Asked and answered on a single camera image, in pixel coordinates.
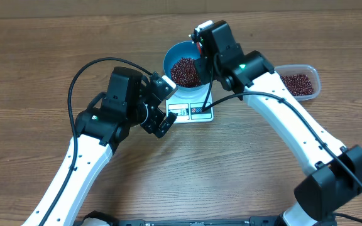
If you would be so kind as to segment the red scoop blue handle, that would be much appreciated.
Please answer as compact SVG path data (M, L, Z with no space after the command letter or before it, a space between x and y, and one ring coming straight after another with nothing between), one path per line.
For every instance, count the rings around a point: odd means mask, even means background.
M199 51L200 56L202 56L201 44L200 44L199 42L197 42L196 45L197 45L197 49L198 49L198 51Z

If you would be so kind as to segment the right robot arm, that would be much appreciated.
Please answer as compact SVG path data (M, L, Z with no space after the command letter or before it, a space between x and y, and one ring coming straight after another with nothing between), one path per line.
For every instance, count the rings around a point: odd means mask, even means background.
M334 225L335 211L362 193L362 148L347 148L329 134L288 91L273 65L258 51L245 54L225 21L207 21L192 34L202 83L217 80L274 128L306 178L296 204L276 225Z

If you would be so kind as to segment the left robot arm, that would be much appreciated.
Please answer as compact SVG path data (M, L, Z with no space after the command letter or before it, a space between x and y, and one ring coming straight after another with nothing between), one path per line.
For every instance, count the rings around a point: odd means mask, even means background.
M161 138L176 120L159 105L177 89L167 76L115 67L107 91L99 93L75 121L66 157L25 225L72 225L98 174L129 130L141 126Z

